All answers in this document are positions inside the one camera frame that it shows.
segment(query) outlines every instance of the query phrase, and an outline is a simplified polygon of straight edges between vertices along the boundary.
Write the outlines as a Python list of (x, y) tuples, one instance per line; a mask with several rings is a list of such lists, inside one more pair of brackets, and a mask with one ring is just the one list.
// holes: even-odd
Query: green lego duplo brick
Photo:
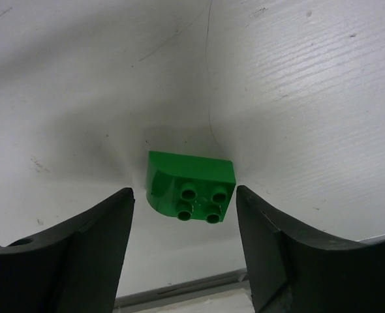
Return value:
[(235, 186), (231, 161), (149, 152), (146, 197), (163, 215), (222, 222)]

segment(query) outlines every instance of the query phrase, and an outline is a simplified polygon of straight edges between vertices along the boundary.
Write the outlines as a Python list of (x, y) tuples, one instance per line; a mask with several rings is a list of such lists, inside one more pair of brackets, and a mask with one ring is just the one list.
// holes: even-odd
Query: white surface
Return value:
[(209, 4), (0, 1), (0, 244), (133, 186), (117, 296), (244, 267), (234, 207), (209, 225), (147, 205), (150, 149), (229, 158), (330, 233), (385, 233), (385, 0), (214, 0), (208, 30)]
[[(124, 313), (125, 309), (114, 310)], [(245, 290), (232, 290), (139, 313), (254, 313), (253, 305)]]

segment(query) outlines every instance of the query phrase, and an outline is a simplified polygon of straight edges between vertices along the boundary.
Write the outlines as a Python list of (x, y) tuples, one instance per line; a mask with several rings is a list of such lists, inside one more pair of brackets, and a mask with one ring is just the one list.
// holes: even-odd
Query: lego stud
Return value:
[(197, 191), (193, 183), (184, 183), (181, 187), (181, 199), (193, 201), (197, 197)]
[(179, 220), (190, 220), (193, 215), (193, 207), (187, 202), (180, 202), (177, 207), (177, 217)]
[(206, 222), (209, 224), (217, 224), (220, 222), (221, 210), (217, 205), (209, 205), (206, 208)]
[(211, 200), (216, 204), (223, 204), (227, 200), (227, 190), (223, 186), (216, 186), (211, 193)]

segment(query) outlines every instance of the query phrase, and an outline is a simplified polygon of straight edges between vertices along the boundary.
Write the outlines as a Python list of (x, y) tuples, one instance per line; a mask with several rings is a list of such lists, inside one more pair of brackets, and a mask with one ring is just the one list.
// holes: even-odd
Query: scratch mark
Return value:
[(260, 8), (259, 10), (256, 10), (251, 15), (249, 15), (250, 18), (258, 18), (259, 16), (263, 15), (267, 11), (267, 8)]
[(208, 4), (201, 10), (201, 12), (197, 15), (197, 17), (191, 23), (188, 23), (183, 29), (180, 29), (179, 26), (177, 25), (175, 33), (172, 36), (170, 36), (168, 39), (164, 40), (163, 43), (159, 44), (154, 50), (149, 52), (147, 55), (145, 55), (144, 57), (140, 58), (139, 62), (141, 62), (144, 59), (147, 59), (148, 57), (152, 56), (156, 51), (158, 51), (163, 46), (165, 46), (167, 43), (169, 43), (172, 39), (176, 38), (177, 36), (180, 36), (180, 34), (182, 34), (184, 31), (186, 31), (192, 24), (194, 24), (196, 22), (196, 20), (198, 20), (201, 17), (201, 15), (203, 15), (203, 13), (206, 11), (207, 7), (208, 7)]
[(36, 168), (35, 168), (36, 172), (40, 173), (41, 170), (44, 170), (44, 171), (50, 173), (50, 171), (49, 171), (47, 168), (45, 168), (45, 167), (44, 167), (44, 166), (37, 160), (37, 158), (36, 158), (34, 155), (31, 155), (30, 160), (35, 164), (35, 166), (36, 166)]
[(4, 15), (4, 14), (7, 14), (8, 12), (10, 12), (12, 10), (12, 7), (9, 7), (8, 9), (6, 9), (5, 11), (3, 11), (1, 14), (0, 14), (0, 18)]

